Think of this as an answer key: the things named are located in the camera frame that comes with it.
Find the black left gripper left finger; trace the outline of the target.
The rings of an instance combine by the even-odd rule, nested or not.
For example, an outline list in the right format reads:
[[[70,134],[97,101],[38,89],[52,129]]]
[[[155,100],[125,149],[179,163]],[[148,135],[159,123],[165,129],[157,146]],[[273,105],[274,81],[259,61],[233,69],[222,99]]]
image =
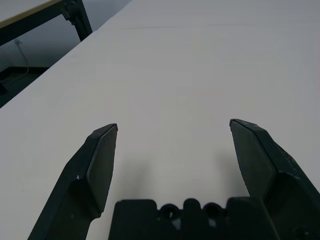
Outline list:
[[[105,210],[114,170],[118,126],[94,130],[67,162],[30,240],[84,240]]]

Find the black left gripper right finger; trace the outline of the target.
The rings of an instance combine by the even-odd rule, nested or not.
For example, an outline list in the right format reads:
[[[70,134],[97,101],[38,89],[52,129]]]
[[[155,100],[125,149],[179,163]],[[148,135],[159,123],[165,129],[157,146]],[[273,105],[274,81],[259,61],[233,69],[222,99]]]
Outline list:
[[[298,163],[257,124],[229,126],[247,191],[262,200],[279,238],[318,240],[320,194]]]

